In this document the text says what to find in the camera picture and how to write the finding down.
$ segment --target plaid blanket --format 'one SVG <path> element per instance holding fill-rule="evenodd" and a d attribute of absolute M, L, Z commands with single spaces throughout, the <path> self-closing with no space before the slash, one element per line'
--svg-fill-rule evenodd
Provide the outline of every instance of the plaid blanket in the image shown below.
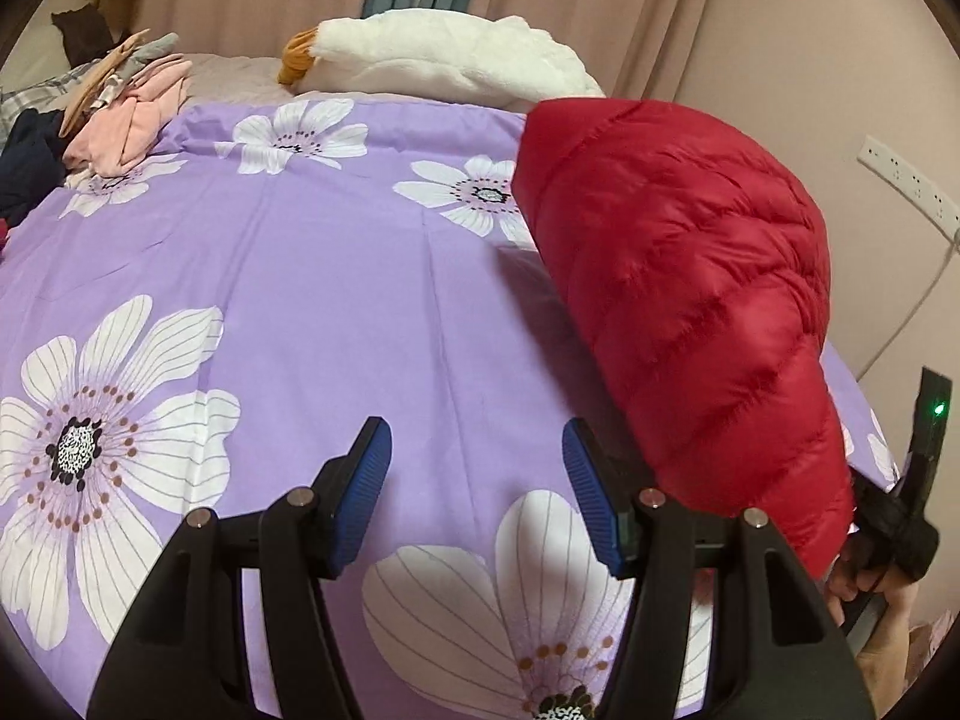
<path fill-rule="evenodd" d="M 50 103 L 54 103 L 57 98 L 63 97 L 79 84 L 80 79 L 95 64 L 96 62 L 88 62 L 79 65 L 62 76 L 41 81 L 17 92 L 4 93 L 0 89 L 0 151 L 6 146 L 13 123 L 22 111 L 27 108 L 37 108 L 41 112 L 51 109 Z"/>

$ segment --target pink clothing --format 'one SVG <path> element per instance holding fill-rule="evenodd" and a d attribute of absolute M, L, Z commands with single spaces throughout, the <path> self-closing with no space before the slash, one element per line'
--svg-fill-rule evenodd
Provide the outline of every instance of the pink clothing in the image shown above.
<path fill-rule="evenodd" d="M 89 162 L 96 175 L 115 178 L 139 165 L 186 101 L 192 67 L 182 55 L 172 55 L 133 76 L 123 93 L 93 114 L 67 147 L 66 166 Z"/>

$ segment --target white flower print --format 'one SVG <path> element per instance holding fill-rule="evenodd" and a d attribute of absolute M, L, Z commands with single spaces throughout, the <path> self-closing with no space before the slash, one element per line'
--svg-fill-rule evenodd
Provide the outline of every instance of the white flower print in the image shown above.
<path fill-rule="evenodd" d="M 366 124 L 348 124 L 326 132 L 342 122 L 353 110 L 353 100 L 324 100 L 309 111 L 310 100 L 280 105 L 271 122 L 266 116 L 248 116 L 233 129 L 232 142 L 214 143 L 217 155 L 224 158 L 240 143 L 243 153 L 240 173 L 281 172 L 297 156 L 341 168 L 338 159 L 362 157 L 367 153 Z"/>
<path fill-rule="evenodd" d="M 426 208 L 455 207 L 440 215 L 482 238 L 493 232 L 494 221 L 503 234 L 522 248 L 534 248 L 527 223 L 517 208 L 510 181 L 517 163 L 493 162 L 485 154 L 472 157 L 464 170 L 427 160 L 410 169 L 426 181 L 400 181 L 394 191 Z"/>
<path fill-rule="evenodd" d="M 0 504 L 19 495 L 0 536 L 0 602 L 26 613 L 43 649 L 66 635 L 69 550 L 80 600 L 107 641 L 160 555 L 128 493 L 184 514 L 214 504 L 229 480 L 224 438 L 240 415 L 229 392 L 191 391 L 137 415 L 153 389 L 210 358 L 222 314 L 162 317 L 131 354 L 151 309 L 149 295 L 120 306 L 79 357 L 66 336 L 40 346 L 20 370 L 32 404 L 0 401 Z"/>
<path fill-rule="evenodd" d="M 534 490 L 497 531 L 496 579 L 462 549 L 402 547 L 368 569 L 364 615 L 391 669 L 435 704 L 488 720 L 581 720 L 610 675 L 633 587 L 597 562 L 560 495 Z M 710 615 L 694 604 L 681 706 L 703 697 Z"/>
<path fill-rule="evenodd" d="M 867 436 L 867 443 L 870 445 L 870 451 L 874 453 L 874 462 L 883 478 L 887 481 L 887 488 L 893 488 L 896 481 L 899 480 L 899 469 L 896 467 L 894 456 L 887 446 L 887 440 L 883 437 L 883 431 L 880 429 L 880 422 L 873 409 L 870 409 L 870 419 L 874 420 L 874 428 L 877 432 L 870 433 Z"/>
<path fill-rule="evenodd" d="M 160 154 L 147 157 L 126 175 L 118 178 L 103 178 L 91 175 L 80 181 L 77 194 L 71 197 L 66 208 L 59 215 L 64 218 L 71 211 L 82 217 L 88 217 L 99 211 L 104 205 L 122 205 L 144 194 L 150 185 L 147 181 L 157 175 L 170 175 L 186 165 L 186 160 L 173 161 L 176 154 Z"/>
<path fill-rule="evenodd" d="M 840 430 L 843 433 L 843 455 L 848 458 L 853 455 L 853 436 L 850 435 L 850 431 L 847 430 L 847 426 L 843 422 L 840 423 Z"/>

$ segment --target screw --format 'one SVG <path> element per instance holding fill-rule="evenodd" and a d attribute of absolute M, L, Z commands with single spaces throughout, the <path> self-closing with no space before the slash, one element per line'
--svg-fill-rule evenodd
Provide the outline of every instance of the screw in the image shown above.
<path fill-rule="evenodd" d="M 287 493 L 287 503 L 291 506 L 306 506 L 313 501 L 313 490 L 310 488 L 293 488 Z"/>
<path fill-rule="evenodd" d="M 666 503 L 666 495 L 656 488 L 646 488 L 646 490 L 640 490 L 640 503 L 648 509 L 659 509 Z"/>
<path fill-rule="evenodd" d="M 763 509 L 746 509 L 743 518 L 748 525 L 755 528 L 764 528 L 770 523 L 770 517 L 767 517 L 767 512 Z"/>
<path fill-rule="evenodd" d="M 203 528 L 206 523 L 210 522 L 210 509 L 193 509 L 190 514 L 186 515 L 186 524 L 191 528 Z"/>

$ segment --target red puffer jacket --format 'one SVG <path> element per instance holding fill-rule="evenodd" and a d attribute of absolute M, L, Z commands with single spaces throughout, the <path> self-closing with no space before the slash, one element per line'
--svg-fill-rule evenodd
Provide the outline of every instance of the red puffer jacket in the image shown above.
<path fill-rule="evenodd" d="M 765 509 L 822 575 L 853 495 L 819 362 L 827 229 L 800 181 L 706 114 L 592 98 L 531 112 L 512 186 L 659 484 Z"/>

